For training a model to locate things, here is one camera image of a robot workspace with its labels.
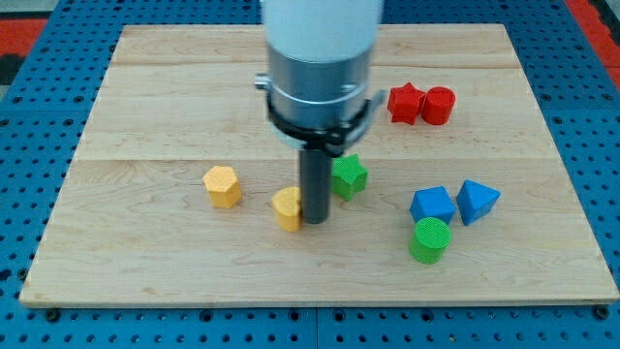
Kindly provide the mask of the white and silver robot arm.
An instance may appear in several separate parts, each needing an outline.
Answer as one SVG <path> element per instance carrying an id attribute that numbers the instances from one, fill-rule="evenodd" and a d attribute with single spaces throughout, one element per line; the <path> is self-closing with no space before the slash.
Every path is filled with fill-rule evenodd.
<path id="1" fill-rule="evenodd" d="M 367 95 L 382 0 L 263 0 L 266 93 L 276 134 L 299 150 L 341 156 L 386 98 Z"/>

